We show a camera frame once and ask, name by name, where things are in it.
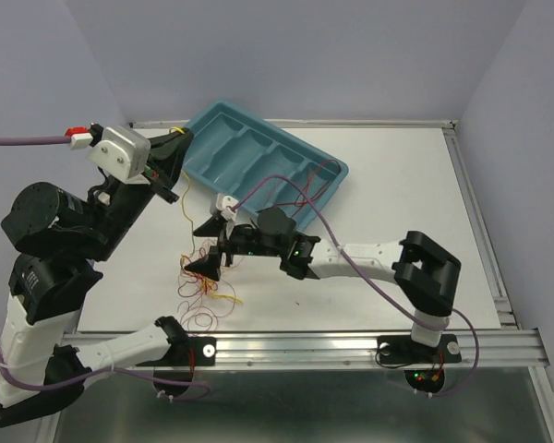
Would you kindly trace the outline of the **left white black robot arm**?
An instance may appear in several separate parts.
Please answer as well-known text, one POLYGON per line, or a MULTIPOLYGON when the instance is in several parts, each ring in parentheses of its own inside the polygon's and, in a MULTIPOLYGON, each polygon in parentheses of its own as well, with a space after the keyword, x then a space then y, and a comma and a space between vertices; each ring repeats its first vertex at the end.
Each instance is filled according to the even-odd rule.
POLYGON ((174 316, 86 347, 62 342, 107 260, 154 197, 177 200, 174 186, 193 133, 145 138, 123 126, 69 128, 62 136, 14 138, 16 146, 66 144, 87 150, 102 174, 86 197, 48 182, 24 188, 1 227, 17 250, 0 333, 0 428, 59 413, 88 386, 136 365, 184 364, 195 354, 174 316))

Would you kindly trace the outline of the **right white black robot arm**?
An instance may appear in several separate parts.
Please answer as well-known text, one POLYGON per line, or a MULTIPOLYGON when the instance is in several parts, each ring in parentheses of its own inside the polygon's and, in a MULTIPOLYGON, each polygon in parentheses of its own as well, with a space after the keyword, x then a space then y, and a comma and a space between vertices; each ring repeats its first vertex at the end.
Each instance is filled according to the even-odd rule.
POLYGON ((462 263, 424 233, 410 231, 396 243, 343 245, 299 232, 292 218, 272 207, 250 224, 235 223, 228 210, 216 211, 194 235, 216 242, 185 269, 212 281, 220 280, 221 269, 230 267, 234 257, 257 256, 277 257, 281 271, 297 280, 350 277, 393 283, 414 308, 408 315, 413 326, 407 352, 427 360, 440 348, 462 263))

